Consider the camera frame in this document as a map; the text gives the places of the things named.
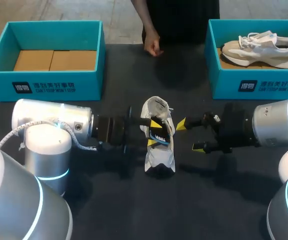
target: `white cable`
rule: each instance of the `white cable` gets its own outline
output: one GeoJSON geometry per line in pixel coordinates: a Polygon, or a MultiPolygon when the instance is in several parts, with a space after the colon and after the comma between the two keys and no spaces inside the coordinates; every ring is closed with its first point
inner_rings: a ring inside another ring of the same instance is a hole
{"type": "Polygon", "coordinates": [[[75,133],[72,130],[72,128],[67,123],[65,123],[63,121],[58,121],[58,120],[55,120],[55,119],[52,119],[52,120],[41,120],[41,121],[30,121],[28,123],[20,125],[19,127],[17,127],[14,130],[12,130],[10,133],[8,133],[0,141],[0,149],[5,144],[5,142],[7,142],[7,140],[10,139],[12,136],[14,136],[16,133],[20,132],[21,130],[25,130],[25,129],[31,127],[31,126],[39,125],[39,124],[50,124],[50,125],[53,125],[53,126],[56,126],[56,127],[60,126],[60,128],[62,128],[63,130],[65,130],[65,131],[67,131],[69,133],[69,135],[72,137],[72,140],[75,143],[76,147],[78,147],[79,149],[83,149],[83,150],[97,151],[97,148],[95,146],[83,146],[83,145],[81,145],[78,142],[78,140],[77,140],[77,138],[75,136],[75,133]]]}

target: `sneaker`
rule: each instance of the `sneaker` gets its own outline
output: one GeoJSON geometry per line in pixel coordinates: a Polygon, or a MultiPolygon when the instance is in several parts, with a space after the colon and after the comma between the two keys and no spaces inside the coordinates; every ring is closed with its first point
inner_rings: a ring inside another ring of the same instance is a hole
{"type": "Polygon", "coordinates": [[[264,62],[288,69],[288,37],[277,36],[271,31],[239,36],[238,41],[226,43],[221,50],[225,58],[240,66],[264,62]]]}
{"type": "Polygon", "coordinates": [[[148,99],[142,108],[141,118],[151,119],[150,127],[140,126],[148,138],[145,172],[175,172],[174,141],[175,127],[168,103],[158,96],[148,99]]]}

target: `cardboard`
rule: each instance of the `cardboard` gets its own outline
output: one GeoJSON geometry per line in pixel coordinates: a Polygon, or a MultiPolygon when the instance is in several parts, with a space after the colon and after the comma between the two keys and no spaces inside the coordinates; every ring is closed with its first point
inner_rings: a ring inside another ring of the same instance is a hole
{"type": "Polygon", "coordinates": [[[14,71],[49,71],[53,50],[21,50],[14,71]]]}
{"type": "Polygon", "coordinates": [[[222,52],[219,47],[217,48],[217,54],[219,56],[219,62],[220,62],[222,69],[279,69],[279,68],[270,66],[264,62],[260,62],[260,61],[254,62],[249,66],[238,66],[234,64],[233,62],[227,60],[222,55],[222,52]]]}
{"type": "Polygon", "coordinates": [[[97,51],[55,51],[50,71],[94,71],[97,51]]]}
{"type": "Polygon", "coordinates": [[[70,51],[54,51],[50,71],[66,71],[70,51]]]}

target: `printed logo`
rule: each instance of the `printed logo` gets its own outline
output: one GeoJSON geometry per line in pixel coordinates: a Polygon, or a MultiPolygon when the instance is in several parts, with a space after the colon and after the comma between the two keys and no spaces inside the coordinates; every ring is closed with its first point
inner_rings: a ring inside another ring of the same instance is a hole
{"type": "Polygon", "coordinates": [[[32,94],[32,90],[29,86],[29,83],[26,81],[13,82],[16,93],[18,94],[32,94]]]}
{"type": "Polygon", "coordinates": [[[256,88],[257,80],[242,80],[238,88],[239,92],[253,92],[256,88]]]}

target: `shoelace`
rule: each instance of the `shoelace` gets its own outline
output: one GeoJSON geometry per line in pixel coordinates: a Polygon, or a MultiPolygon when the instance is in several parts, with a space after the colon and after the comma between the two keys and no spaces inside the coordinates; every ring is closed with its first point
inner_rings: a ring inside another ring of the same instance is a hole
{"type": "Polygon", "coordinates": [[[258,40],[253,37],[254,35],[257,35],[258,33],[256,32],[251,32],[247,35],[247,37],[245,36],[238,36],[238,42],[241,48],[245,48],[249,45],[251,46],[260,46],[260,43],[258,42],[258,40]]]}

